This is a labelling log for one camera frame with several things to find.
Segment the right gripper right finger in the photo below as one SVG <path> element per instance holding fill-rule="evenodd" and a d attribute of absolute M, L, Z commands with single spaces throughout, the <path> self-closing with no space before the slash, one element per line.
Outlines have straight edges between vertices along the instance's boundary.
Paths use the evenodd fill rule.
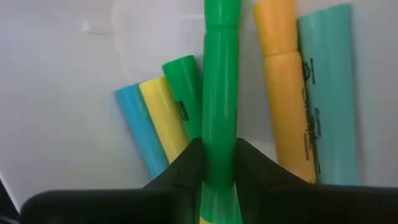
<path fill-rule="evenodd" d="M 309 184 L 237 139 L 244 224 L 398 224 L 398 188 Z"/>

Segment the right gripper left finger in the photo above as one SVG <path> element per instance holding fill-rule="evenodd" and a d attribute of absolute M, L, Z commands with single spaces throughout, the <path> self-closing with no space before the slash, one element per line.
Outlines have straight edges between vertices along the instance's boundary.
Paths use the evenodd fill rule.
<path fill-rule="evenodd" d="M 196 138 L 140 189 L 42 192 L 23 205 L 20 224 L 200 224 L 204 166 Z"/>

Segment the blue highlighter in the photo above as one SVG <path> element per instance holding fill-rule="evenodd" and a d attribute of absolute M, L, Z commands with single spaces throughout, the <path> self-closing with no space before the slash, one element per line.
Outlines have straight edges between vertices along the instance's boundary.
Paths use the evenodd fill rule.
<path fill-rule="evenodd" d="M 169 162 L 160 143 L 139 85 L 115 91 L 116 101 L 132 133 L 150 176 L 154 179 L 165 171 Z"/>

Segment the yellow highlighter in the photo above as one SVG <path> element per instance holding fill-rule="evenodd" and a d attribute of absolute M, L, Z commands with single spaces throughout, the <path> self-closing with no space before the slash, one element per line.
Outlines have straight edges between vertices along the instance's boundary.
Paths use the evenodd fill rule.
<path fill-rule="evenodd" d="M 188 137 L 167 79 L 159 77 L 142 82 L 139 89 L 165 155 L 173 163 L 187 147 Z"/>

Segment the orange highlighter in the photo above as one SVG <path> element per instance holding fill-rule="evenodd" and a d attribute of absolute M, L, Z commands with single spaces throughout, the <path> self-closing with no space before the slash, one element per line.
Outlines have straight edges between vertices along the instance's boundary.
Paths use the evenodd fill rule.
<path fill-rule="evenodd" d="M 264 54 L 275 148 L 280 166 L 306 182 L 317 179 L 306 114 L 295 0 L 258 0 L 254 18 Z"/>

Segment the teal Sharpie highlighter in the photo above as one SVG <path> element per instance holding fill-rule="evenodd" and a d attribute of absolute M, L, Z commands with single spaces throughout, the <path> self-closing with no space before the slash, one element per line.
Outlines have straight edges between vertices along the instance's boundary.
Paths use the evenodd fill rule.
<path fill-rule="evenodd" d="M 352 5 L 298 20 L 300 51 L 317 149 L 318 181 L 357 185 Z"/>

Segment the green highlighter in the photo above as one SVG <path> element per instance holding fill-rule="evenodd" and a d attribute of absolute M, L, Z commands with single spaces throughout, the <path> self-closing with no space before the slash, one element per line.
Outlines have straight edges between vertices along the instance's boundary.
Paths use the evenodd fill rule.
<path fill-rule="evenodd" d="M 204 0 L 202 141 L 206 176 L 201 217 L 238 224 L 233 159 L 239 82 L 241 0 Z"/>
<path fill-rule="evenodd" d="M 187 55 L 162 66 L 172 95 L 182 117 L 189 141 L 202 134 L 202 79 L 193 55 Z"/>

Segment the white plastic bin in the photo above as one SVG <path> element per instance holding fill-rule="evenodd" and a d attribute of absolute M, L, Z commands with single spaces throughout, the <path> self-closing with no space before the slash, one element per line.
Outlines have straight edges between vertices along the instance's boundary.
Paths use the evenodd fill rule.
<path fill-rule="evenodd" d="M 398 187 L 398 0 L 353 7 L 359 180 Z M 16 208 L 55 189 L 150 181 L 114 92 L 201 58 L 203 0 L 0 0 L 0 179 Z"/>

